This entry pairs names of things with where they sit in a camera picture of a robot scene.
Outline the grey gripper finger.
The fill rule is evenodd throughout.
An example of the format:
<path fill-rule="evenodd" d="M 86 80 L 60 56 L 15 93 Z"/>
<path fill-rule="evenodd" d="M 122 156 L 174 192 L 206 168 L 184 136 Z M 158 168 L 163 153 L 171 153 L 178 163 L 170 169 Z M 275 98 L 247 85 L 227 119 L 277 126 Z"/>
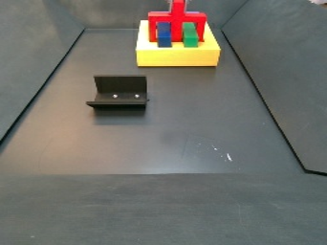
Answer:
<path fill-rule="evenodd" d="M 167 0 L 167 4 L 168 4 L 168 9 L 172 9 L 172 0 Z"/>

